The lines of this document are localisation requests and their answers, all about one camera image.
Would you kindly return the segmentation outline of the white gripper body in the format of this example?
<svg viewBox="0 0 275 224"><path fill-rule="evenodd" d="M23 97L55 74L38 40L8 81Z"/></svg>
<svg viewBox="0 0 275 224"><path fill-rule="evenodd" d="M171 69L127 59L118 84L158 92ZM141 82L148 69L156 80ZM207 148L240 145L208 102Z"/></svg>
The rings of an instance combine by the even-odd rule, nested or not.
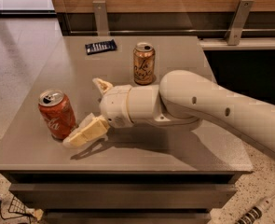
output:
<svg viewBox="0 0 275 224"><path fill-rule="evenodd" d="M115 86L100 101L100 111L114 128L129 128L133 123L129 116L127 101L131 85Z"/></svg>

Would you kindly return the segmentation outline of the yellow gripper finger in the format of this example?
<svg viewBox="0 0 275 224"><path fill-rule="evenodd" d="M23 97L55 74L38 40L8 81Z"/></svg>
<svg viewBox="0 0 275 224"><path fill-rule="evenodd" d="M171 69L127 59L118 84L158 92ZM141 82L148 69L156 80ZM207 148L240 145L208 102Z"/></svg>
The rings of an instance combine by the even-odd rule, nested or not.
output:
<svg viewBox="0 0 275 224"><path fill-rule="evenodd" d="M107 140L110 128L103 116L96 117L93 113L87 115L63 141L62 144L69 148L80 148L86 144L93 144L103 138Z"/></svg>
<svg viewBox="0 0 275 224"><path fill-rule="evenodd" d="M108 91L110 91L113 88L113 85L110 82L104 81L98 77L94 78L92 82L98 88L101 95L105 95Z"/></svg>

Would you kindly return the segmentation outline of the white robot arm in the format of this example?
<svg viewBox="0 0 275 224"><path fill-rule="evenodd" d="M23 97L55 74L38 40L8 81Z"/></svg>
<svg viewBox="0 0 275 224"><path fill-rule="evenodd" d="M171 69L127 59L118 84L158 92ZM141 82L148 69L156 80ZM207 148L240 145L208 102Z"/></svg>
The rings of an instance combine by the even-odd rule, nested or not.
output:
<svg viewBox="0 0 275 224"><path fill-rule="evenodd" d="M227 90L186 70L171 71L158 85L114 86L100 78L93 83L102 95L101 115L87 115L64 138L67 147L107 139L111 127L129 128L138 123L195 127L205 119L275 160L275 105Z"/></svg>

